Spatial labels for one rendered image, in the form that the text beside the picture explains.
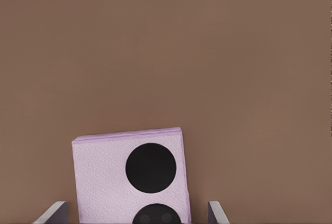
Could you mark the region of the pale lilac phone black lenses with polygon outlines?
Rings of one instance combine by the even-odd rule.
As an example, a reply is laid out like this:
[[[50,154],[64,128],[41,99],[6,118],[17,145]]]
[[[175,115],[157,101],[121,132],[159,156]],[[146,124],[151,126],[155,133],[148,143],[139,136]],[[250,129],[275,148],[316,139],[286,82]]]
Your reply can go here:
[[[81,223],[191,222],[179,127],[80,136],[72,150]]]

